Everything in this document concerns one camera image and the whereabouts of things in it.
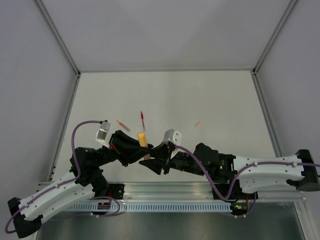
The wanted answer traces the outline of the red thin pen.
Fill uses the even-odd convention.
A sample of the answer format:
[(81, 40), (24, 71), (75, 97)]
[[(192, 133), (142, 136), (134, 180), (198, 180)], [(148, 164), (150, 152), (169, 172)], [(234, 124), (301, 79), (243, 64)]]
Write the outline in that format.
[(140, 117), (141, 117), (141, 122), (142, 122), (142, 129), (143, 129), (143, 132), (146, 132), (145, 118), (144, 118), (144, 113), (143, 113), (143, 111), (142, 111), (142, 110), (140, 111)]

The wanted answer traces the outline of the orange highlighter pen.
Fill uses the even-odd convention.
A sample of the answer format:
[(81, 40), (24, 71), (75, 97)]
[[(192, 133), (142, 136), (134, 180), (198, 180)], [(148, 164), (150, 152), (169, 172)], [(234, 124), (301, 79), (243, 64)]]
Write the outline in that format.
[(144, 160), (150, 160), (150, 159), (151, 159), (150, 154), (145, 155), (145, 156), (143, 157), (143, 159), (144, 159)]

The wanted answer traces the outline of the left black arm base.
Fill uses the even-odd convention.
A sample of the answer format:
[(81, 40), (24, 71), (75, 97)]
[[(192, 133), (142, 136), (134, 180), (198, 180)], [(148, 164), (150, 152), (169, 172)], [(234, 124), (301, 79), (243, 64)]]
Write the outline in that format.
[(104, 176), (99, 176), (91, 184), (95, 197), (112, 197), (122, 200), (125, 192), (125, 185), (120, 183), (108, 183)]

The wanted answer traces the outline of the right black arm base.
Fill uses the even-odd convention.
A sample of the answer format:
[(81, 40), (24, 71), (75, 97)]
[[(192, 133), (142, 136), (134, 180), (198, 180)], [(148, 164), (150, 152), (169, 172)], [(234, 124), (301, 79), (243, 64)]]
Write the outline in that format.
[(227, 202), (235, 202), (236, 200), (253, 200), (255, 197), (254, 193), (244, 193), (243, 189), (240, 187), (239, 182), (235, 182), (234, 186), (232, 187), (231, 193), (227, 198), (229, 193), (230, 184), (217, 184), (216, 188), (220, 195), (224, 198), (224, 201)]

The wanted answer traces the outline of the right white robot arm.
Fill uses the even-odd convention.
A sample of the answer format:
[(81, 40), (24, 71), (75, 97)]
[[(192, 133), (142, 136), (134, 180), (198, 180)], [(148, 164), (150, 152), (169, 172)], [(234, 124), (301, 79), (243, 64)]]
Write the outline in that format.
[(294, 155), (276, 158), (253, 158), (220, 153), (199, 143), (194, 152), (182, 146), (170, 155), (170, 148), (161, 147), (151, 153), (152, 158), (141, 160), (140, 165), (156, 174), (167, 174), (171, 169), (205, 176), (212, 190), (222, 200), (238, 199), (277, 186), (292, 186), (297, 191), (318, 192), (320, 167), (307, 149)]

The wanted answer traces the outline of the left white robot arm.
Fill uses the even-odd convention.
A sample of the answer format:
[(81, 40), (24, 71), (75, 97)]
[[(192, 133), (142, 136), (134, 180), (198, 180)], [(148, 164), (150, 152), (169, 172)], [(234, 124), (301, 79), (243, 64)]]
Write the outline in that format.
[(101, 166), (120, 161), (126, 167), (149, 154), (153, 148), (149, 143), (141, 145), (121, 130), (112, 134), (109, 143), (109, 146), (98, 149), (74, 148), (71, 168), (59, 180), (29, 197), (10, 199), (8, 223), (14, 225), (13, 233), (20, 239), (26, 238), (67, 207), (85, 199), (104, 199), (110, 187)]

